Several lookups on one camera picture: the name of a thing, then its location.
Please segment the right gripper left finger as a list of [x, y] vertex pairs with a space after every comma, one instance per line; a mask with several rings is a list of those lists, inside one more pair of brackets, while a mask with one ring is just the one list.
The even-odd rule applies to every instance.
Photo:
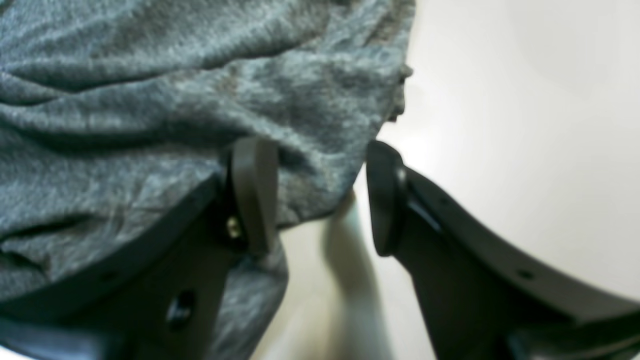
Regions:
[[139, 237], [55, 284], [1, 303], [1, 355], [201, 360], [227, 274], [275, 247], [278, 146], [236, 141], [212, 175]]

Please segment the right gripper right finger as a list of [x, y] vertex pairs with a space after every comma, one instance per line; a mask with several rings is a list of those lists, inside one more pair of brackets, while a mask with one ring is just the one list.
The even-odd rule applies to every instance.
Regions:
[[638, 301], [503, 240], [384, 142], [366, 148], [366, 185], [375, 250], [409, 273], [437, 360], [638, 357]]

